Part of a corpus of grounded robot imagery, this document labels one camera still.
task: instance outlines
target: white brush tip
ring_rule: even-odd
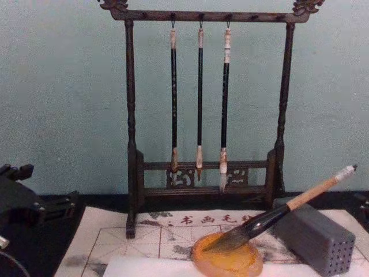
[[[225,186],[227,184],[227,175],[226,174],[220,174],[220,193],[224,193]]]

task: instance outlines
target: cable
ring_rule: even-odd
[[[6,257],[9,260],[11,260],[12,262],[14,262],[18,266],[18,268],[23,272],[25,277],[31,277],[30,274],[28,273],[27,269],[25,269],[25,267],[16,258],[14,258],[13,256],[11,256],[11,255],[9,255],[9,254],[5,253],[4,251],[1,251],[1,250],[0,250],[0,256]]]

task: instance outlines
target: brown brush tip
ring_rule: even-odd
[[[197,169],[197,181],[201,179],[201,169]]]

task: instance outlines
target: light blue wall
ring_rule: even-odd
[[[278,1],[129,1],[130,9],[288,12]],[[369,4],[326,0],[297,25],[285,131],[287,191],[358,163],[337,190],[368,188]],[[123,22],[96,1],[6,1],[0,23],[1,162],[33,163],[42,194],[126,193]],[[178,148],[194,160],[197,23],[177,23]],[[218,160],[224,23],[204,23],[204,158]],[[284,24],[231,24],[229,160],[265,159],[276,138]],[[170,23],[134,27],[137,145],[148,161],[171,154]],[[259,175],[251,179],[261,182]],[[199,185],[217,184],[204,173]],[[163,185],[163,174],[146,176]]]

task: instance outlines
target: black brush head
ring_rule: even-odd
[[[227,252],[237,249],[249,241],[242,225],[224,233],[219,239],[208,245],[204,251]]]
[[[235,250],[270,228],[289,211],[289,206],[284,204],[259,214],[244,224],[224,233],[219,239],[207,246],[204,251],[225,252]]]

